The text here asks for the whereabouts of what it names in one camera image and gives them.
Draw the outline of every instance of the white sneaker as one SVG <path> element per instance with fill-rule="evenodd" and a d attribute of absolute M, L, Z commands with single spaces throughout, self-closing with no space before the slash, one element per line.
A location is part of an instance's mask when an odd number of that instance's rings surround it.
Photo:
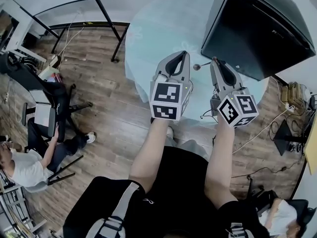
<path fill-rule="evenodd" d="M 86 134 L 86 136 L 88 137 L 87 144 L 91 144 L 96 140 L 96 134 L 93 131 Z"/>
<path fill-rule="evenodd" d="M 167 137 L 173 138 L 174 137 L 174 131 L 172 129 L 171 126 L 167 127 L 167 133 L 166 133 Z"/>

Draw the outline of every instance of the wooden floor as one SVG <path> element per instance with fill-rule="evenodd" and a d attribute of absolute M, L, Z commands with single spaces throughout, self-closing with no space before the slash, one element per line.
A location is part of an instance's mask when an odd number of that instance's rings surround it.
<path fill-rule="evenodd" d="M 71 30 L 68 39 L 78 30 Z M 57 46 L 60 52 L 65 45 L 66 33 Z M 39 41 L 35 52 L 50 60 L 50 50 L 55 38 L 48 36 Z M 48 227 L 59 230 L 78 198 L 95 176 L 106 176 L 111 179 L 125 179 L 133 159 L 140 149 L 149 125 L 151 113 L 149 104 L 139 98 L 134 82 L 124 76 L 124 43 L 118 56 L 120 62 L 110 62 L 110 57 L 117 44 L 117 39 L 108 28 L 87 28 L 77 35 L 65 51 L 65 60 L 61 66 L 63 81 L 67 87 L 75 83 L 72 102 L 92 102 L 94 106 L 73 114 L 78 127 L 84 131 L 95 131 L 96 141 L 87 145 L 76 156 L 83 154 L 84 158 L 77 162 L 71 171 L 76 176 L 53 185 L 46 191 L 27 194 L 28 203 L 32 209 L 39 211 L 47 220 Z M 8 77 L 0 76 L 1 101 L 5 98 Z M 0 132 L 9 134 L 12 140 L 26 144 L 26 128 L 16 122 L 14 93 L 16 92 L 16 109 L 20 118 L 22 104 L 31 102 L 28 92 L 18 83 L 11 86 L 9 103 L 0 106 Z M 276 82 L 270 79 L 266 93 L 258 105 L 260 115 L 250 125 L 236 129 L 234 149 L 238 149 L 246 141 L 257 135 L 276 115 L 280 114 L 282 104 L 278 99 Z M 279 117 L 281 124 L 284 117 Z M 209 153 L 212 150 L 212 138 L 215 136 L 215 126 L 210 127 L 180 127 L 174 126 L 175 137 L 180 142 L 195 139 Z M 300 155 L 285 153 L 280 156 L 275 144 L 265 130 L 259 137 L 233 155 L 233 176 L 248 174 L 262 167 L 273 171 L 283 166 L 291 166 L 299 161 Z M 304 160 L 291 169 L 277 174 L 262 170 L 252 177 L 257 185 L 263 184 L 266 190 L 274 189 L 282 198 L 288 198 L 298 180 Z M 248 190 L 246 177 L 233 178 L 232 192 L 240 198 L 245 197 Z"/>

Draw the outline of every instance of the white shirt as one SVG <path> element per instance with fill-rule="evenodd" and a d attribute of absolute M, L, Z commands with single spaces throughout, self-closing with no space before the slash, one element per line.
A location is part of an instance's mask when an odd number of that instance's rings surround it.
<path fill-rule="evenodd" d="M 268 217 L 270 209 L 262 213 L 259 217 L 260 223 L 264 226 Z M 277 212 L 274 214 L 272 220 L 272 227 L 268 230 L 270 236 L 285 235 L 290 224 L 293 220 L 296 220 L 297 212 L 295 208 L 289 205 L 285 200 L 282 200 L 278 206 Z"/>
<path fill-rule="evenodd" d="M 30 150 L 28 153 L 12 152 L 12 160 L 15 163 L 13 176 L 15 183 L 23 187 L 32 187 L 53 175 L 47 168 L 43 169 L 40 161 L 43 159 L 36 151 Z"/>

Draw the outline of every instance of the black chair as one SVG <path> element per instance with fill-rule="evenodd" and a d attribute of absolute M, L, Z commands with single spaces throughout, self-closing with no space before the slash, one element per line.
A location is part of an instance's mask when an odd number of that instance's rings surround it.
<path fill-rule="evenodd" d="M 260 216 L 265 210 L 271 208 L 274 199 L 278 198 L 273 190 L 264 191 L 261 194 L 248 197 L 246 200 L 249 201 L 257 210 Z M 297 212 L 297 223 L 301 226 L 297 237 L 302 237 L 307 229 L 307 224 L 313 218 L 317 208 L 308 207 L 308 201 L 304 199 L 290 199 L 286 202 L 293 206 Z"/>
<path fill-rule="evenodd" d="M 76 88 L 75 84 L 71 86 L 69 93 L 67 93 L 64 84 L 43 81 L 29 67 L 20 63 L 12 53 L 5 53 L 0 57 L 0 73 L 7 74 L 28 91 L 42 90 L 45 93 L 52 105 L 49 119 L 50 124 L 49 127 L 43 125 L 38 125 L 38 127 L 42 136 L 48 139 L 47 141 L 50 141 L 54 135 L 56 122 L 59 124 L 58 142 L 64 141 L 66 120 L 76 134 L 82 134 L 72 120 L 71 114 L 81 109 L 92 107 L 93 104 L 87 102 L 81 105 L 70 106 L 71 93 Z M 35 112 L 35 107 L 28 108 L 27 106 L 27 103 L 24 103 L 21 120 L 23 125 L 26 125 L 26 116 Z"/>

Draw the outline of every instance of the light blue tablecloth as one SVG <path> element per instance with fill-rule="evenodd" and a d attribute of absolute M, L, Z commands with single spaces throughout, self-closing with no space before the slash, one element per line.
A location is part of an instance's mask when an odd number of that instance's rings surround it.
<path fill-rule="evenodd" d="M 199 71 L 193 70 L 194 64 L 210 61 L 201 55 L 201 46 L 212 2 L 213 0 L 154 0 L 136 14 L 126 35 L 126 77 L 135 81 L 143 102 L 149 101 L 150 82 L 158 63 L 177 51 L 186 50 L 189 53 L 190 78 L 194 90 L 181 120 L 188 125 L 215 124 L 211 117 L 200 118 L 210 109 L 213 92 L 209 66 L 204 66 Z M 258 82 L 243 75 L 241 77 L 256 102 L 260 102 L 268 79 Z"/>

